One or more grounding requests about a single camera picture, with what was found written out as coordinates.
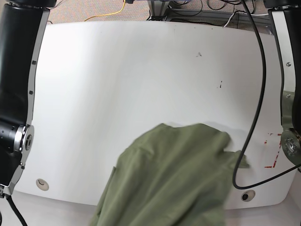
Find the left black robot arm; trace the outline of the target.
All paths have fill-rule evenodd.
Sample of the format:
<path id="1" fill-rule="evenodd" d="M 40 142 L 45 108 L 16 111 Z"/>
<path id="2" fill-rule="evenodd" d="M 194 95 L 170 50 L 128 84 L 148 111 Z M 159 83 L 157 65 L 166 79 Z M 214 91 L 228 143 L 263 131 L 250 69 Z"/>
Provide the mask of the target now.
<path id="1" fill-rule="evenodd" d="M 281 67 L 282 150 L 301 165 L 301 2 L 266 0 Z"/>

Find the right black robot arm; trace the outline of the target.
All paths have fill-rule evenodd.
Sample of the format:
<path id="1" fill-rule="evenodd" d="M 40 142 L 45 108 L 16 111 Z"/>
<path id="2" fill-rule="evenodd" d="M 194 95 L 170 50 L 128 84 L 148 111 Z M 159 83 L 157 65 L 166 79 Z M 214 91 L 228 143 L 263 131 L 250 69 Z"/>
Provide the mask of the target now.
<path id="1" fill-rule="evenodd" d="M 0 17 L 0 196 L 12 195 L 34 137 L 35 77 L 55 0 L 8 0 Z"/>

